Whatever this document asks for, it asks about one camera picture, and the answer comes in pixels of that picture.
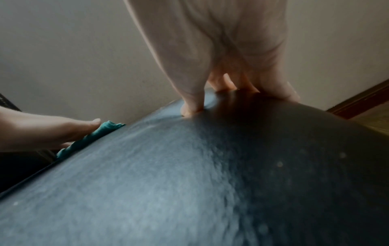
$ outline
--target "black leather surface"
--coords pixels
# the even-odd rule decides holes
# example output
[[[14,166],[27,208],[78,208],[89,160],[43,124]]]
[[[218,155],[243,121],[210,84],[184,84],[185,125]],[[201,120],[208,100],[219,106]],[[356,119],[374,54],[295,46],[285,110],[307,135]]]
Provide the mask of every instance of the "black leather surface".
[[[1,245],[388,245],[389,140],[243,91],[178,101],[0,200]]]

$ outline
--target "cleaning cloth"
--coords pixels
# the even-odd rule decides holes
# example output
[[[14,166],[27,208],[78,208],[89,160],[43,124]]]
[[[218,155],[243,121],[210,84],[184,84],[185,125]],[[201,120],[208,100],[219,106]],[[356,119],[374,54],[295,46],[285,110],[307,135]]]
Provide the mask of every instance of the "cleaning cloth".
[[[57,159],[63,159],[74,152],[81,150],[85,148],[86,146],[90,145],[94,141],[98,140],[99,138],[102,138],[103,136],[125,126],[125,124],[118,123],[115,124],[112,121],[107,121],[101,124],[101,126],[94,132],[92,132],[89,135],[86,135],[83,139],[75,141],[72,145],[67,147],[66,149],[62,149],[57,154]]]

